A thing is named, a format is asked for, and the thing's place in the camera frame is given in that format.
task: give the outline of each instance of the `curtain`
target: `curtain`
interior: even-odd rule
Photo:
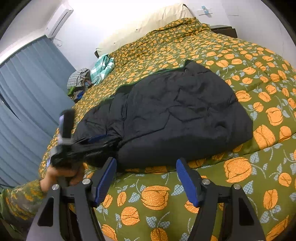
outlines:
[[[60,113],[74,102],[67,81],[74,67],[47,37],[0,65],[0,184],[38,178],[38,167]]]

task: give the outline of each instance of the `checkered fabric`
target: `checkered fabric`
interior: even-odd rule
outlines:
[[[88,72],[89,69],[83,68],[71,74],[67,82],[67,89],[70,89],[73,86],[81,87],[81,81],[87,76]]]
[[[107,54],[100,56],[91,70],[91,82],[98,85],[113,69],[114,58],[109,58]]]

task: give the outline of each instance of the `person's arm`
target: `person's arm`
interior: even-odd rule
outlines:
[[[73,177],[70,185],[83,179],[83,165],[78,170],[48,167],[42,180],[35,180],[14,189],[4,189],[0,194],[0,219],[11,224],[24,236],[48,190],[57,183],[60,176]]]

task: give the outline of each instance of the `human hand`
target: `human hand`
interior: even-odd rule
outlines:
[[[52,185],[57,183],[58,177],[73,177],[69,185],[76,185],[82,181],[84,176],[84,166],[81,164],[78,169],[69,168],[55,168],[49,166],[47,168],[44,179],[40,181],[41,190],[46,193],[52,187]]]

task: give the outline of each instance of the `silver screw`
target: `silver screw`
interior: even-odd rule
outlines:
[[[236,189],[236,190],[239,190],[241,188],[241,186],[240,186],[240,184],[236,183],[236,184],[233,185],[233,188]]]
[[[209,179],[203,179],[203,180],[202,180],[202,183],[203,183],[204,185],[209,185],[209,184],[211,183],[211,181],[210,181]]]
[[[58,190],[58,189],[59,189],[59,184],[54,184],[54,185],[52,186],[52,189],[53,189],[53,190]]]
[[[82,180],[82,183],[83,183],[84,185],[87,185],[87,184],[89,184],[90,182],[91,182],[91,180],[88,179],[88,178]]]

